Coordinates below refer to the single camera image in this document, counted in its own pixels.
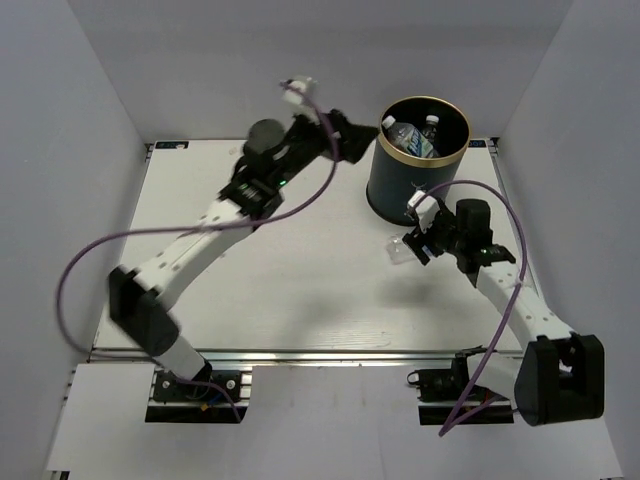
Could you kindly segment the clear bottle blue wrap label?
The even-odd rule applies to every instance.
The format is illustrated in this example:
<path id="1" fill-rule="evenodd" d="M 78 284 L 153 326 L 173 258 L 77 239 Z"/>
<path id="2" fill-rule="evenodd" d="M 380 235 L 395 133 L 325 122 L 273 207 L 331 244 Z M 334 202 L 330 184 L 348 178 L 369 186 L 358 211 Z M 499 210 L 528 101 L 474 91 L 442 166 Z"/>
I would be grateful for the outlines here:
<path id="1" fill-rule="evenodd" d="M 416 259 L 414 253 L 400 236 L 391 237 L 386 244 L 385 250 L 394 265 L 400 265 Z"/>

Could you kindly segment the small bottle green-blue label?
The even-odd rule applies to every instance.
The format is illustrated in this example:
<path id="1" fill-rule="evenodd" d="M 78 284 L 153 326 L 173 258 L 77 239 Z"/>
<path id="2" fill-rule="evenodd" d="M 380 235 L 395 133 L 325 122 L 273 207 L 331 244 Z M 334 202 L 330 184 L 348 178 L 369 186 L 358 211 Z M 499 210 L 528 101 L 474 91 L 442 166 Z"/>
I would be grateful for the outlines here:
<path id="1" fill-rule="evenodd" d="M 417 158 L 439 157 L 433 141 L 411 123 L 399 122 L 388 115 L 381 126 L 390 144 L 403 153 Z"/>

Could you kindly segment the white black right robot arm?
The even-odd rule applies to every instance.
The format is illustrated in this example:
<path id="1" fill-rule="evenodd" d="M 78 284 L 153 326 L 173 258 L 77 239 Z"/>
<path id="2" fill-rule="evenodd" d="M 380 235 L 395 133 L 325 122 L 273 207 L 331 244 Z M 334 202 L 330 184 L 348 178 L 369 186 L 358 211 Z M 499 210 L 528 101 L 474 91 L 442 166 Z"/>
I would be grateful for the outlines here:
<path id="1" fill-rule="evenodd" d="M 472 399 L 487 389 L 512 402 L 530 426 L 601 417 L 603 344 L 593 334 L 577 333 L 520 279 L 515 257 L 493 239 L 489 204 L 463 199 L 450 210 L 443 200 L 418 190 L 407 209 L 417 225 L 404 244 L 422 264 L 453 256 L 524 351 L 520 360 L 487 347 L 460 352 L 452 364 L 453 390 Z"/>

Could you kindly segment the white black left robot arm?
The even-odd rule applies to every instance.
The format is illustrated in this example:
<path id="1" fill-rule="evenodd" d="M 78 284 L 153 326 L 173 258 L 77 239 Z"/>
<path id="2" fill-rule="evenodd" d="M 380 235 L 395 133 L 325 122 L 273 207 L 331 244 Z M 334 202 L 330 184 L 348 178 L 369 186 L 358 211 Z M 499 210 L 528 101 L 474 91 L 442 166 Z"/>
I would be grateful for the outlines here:
<path id="1" fill-rule="evenodd" d="M 211 368 L 181 335 L 170 311 L 181 294 L 215 260 L 274 216 L 282 188 L 318 157 L 336 154 L 355 164 L 378 130 L 351 123 L 332 110 L 323 126 L 297 115 L 290 127 L 274 119 L 256 122 L 229 183 L 194 228 L 140 266 L 108 276 L 110 320 L 153 361 L 177 376 L 177 387 L 199 399 L 211 387 Z"/>

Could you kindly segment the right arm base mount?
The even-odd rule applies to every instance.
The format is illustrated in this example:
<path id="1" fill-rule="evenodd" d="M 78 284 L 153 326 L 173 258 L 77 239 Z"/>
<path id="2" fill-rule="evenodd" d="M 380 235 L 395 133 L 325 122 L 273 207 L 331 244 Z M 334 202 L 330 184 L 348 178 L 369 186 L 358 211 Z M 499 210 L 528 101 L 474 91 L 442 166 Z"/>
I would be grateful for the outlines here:
<path id="1" fill-rule="evenodd" d="M 449 369 L 421 369 L 410 372 L 407 384 L 418 399 L 421 426 L 442 426 L 462 389 L 454 383 Z M 508 400 L 500 399 L 486 409 L 464 420 L 463 425 L 506 425 L 514 423 L 515 410 Z"/>

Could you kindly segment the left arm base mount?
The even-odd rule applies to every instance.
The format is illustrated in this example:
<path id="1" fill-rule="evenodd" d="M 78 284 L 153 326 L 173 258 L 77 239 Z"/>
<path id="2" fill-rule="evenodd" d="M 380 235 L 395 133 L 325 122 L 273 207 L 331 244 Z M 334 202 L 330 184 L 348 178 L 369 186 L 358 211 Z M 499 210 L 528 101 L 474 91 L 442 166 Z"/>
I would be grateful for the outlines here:
<path id="1" fill-rule="evenodd" d="M 210 386 L 186 385 L 175 376 L 157 369 L 152 378 L 146 423 L 236 424 L 249 405 L 252 374 L 242 370 L 214 370 L 208 380 L 227 392 L 239 417 L 226 397 Z"/>

